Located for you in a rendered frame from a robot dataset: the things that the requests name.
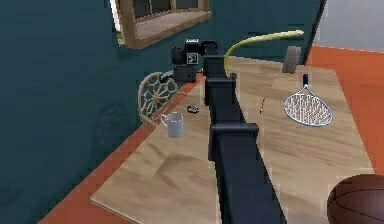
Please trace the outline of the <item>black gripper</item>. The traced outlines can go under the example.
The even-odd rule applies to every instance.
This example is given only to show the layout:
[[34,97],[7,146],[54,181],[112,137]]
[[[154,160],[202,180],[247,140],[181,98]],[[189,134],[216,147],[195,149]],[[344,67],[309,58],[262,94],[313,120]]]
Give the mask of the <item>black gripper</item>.
[[161,81],[174,79],[176,81],[192,82],[196,81],[196,71],[194,66],[197,64],[197,54],[188,53],[184,48],[174,47],[171,49],[171,59],[173,71],[164,72],[160,76]]

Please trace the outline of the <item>white tennis racket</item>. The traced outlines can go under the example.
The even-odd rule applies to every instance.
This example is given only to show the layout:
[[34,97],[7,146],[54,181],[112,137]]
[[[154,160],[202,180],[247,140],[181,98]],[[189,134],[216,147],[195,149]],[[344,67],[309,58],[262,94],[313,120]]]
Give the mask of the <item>white tennis racket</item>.
[[285,99],[283,109],[288,118],[305,126],[323,127],[333,120],[330,107],[312,92],[308,74],[302,75],[302,87]]

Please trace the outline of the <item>tan wicker web chair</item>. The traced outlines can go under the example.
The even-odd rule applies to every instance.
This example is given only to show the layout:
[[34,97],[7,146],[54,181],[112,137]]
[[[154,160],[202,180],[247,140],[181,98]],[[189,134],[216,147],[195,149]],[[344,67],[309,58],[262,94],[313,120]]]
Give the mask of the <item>tan wicker web chair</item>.
[[175,104],[178,85],[172,77],[163,77],[163,73],[147,75],[138,89],[138,115],[147,126],[155,126],[164,112]]

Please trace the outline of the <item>white mug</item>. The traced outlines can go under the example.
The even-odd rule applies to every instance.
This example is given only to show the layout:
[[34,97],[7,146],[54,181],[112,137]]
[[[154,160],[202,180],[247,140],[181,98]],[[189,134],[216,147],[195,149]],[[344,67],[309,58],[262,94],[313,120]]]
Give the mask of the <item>white mug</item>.
[[161,123],[167,128],[170,138],[181,138],[183,136],[183,115],[172,111],[168,115],[162,114]]

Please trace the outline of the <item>wooden framed window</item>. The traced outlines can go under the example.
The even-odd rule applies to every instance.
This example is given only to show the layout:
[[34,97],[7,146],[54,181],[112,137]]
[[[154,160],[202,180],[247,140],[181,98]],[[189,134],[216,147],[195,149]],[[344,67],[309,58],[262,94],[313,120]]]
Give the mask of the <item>wooden framed window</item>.
[[211,17],[210,0],[109,0],[118,43],[143,49]]

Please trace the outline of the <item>light wooden table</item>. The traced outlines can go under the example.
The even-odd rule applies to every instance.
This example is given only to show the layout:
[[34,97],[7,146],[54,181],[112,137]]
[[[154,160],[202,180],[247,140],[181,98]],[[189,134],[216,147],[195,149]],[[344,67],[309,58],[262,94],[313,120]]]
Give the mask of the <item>light wooden table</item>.
[[[245,119],[260,127],[257,143],[288,224],[327,224],[332,188],[372,170],[335,72],[300,66],[284,74],[278,62],[241,57],[231,58],[228,68],[238,76]],[[300,125],[283,111],[303,74],[332,109],[333,120],[325,127]],[[189,105],[200,111],[189,113]],[[132,224],[220,224],[214,164],[207,158],[210,116],[203,84],[181,95],[175,109],[184,114],[183,137],[168,137],[163,126],[149,132],[93,194],[94,204]]]

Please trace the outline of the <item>brown basketball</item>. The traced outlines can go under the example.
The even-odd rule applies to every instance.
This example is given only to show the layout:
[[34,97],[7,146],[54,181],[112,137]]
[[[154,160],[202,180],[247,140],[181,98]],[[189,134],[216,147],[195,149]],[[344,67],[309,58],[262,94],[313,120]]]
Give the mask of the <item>brown basketball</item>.
[[340,181],[327,200],[329,224],[384,224],[384,176],[359,174]]

